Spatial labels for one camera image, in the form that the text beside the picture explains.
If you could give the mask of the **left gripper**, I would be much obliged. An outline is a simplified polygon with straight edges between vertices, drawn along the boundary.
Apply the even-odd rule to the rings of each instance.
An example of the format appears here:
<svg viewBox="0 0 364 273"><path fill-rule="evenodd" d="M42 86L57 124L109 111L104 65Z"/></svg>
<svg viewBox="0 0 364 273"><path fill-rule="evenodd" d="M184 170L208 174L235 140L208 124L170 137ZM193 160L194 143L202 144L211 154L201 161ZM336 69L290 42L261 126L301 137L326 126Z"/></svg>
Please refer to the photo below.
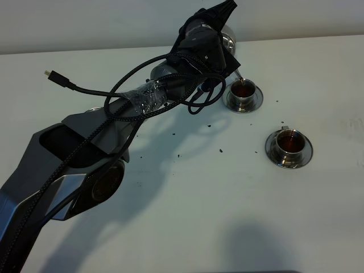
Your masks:
<svg viewBox="0 0 364 273"><path fill-rule="evenodd" d="M200 27L210 28L221 31L232 12L237 8L234 0L224 1L209 9L201 9L191 16L179 29L179 38L184 39L186 36Z"/></svg>

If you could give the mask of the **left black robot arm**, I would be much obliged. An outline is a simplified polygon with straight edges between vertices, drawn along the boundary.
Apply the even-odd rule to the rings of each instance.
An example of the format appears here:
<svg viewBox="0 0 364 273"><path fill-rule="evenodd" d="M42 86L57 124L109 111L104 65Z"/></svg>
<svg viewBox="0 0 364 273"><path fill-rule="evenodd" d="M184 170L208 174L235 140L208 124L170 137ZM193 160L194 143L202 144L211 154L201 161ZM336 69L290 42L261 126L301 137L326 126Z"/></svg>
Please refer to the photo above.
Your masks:
<svg viewBox="0 0 364 273"><path fill-rule="evenodd" d="M1 187L1 258L26 256L50 219L66 220L106 201L122 182L129 146L142 123L179 105L201 110L220 99L216 86L239 62L224 47L222 29L237 7L225 1L191 16L171 51L154 57L150 79L119 92L83 89L57 72L50 81L105 104L66 117L35 133L17 168Z"/></svg>

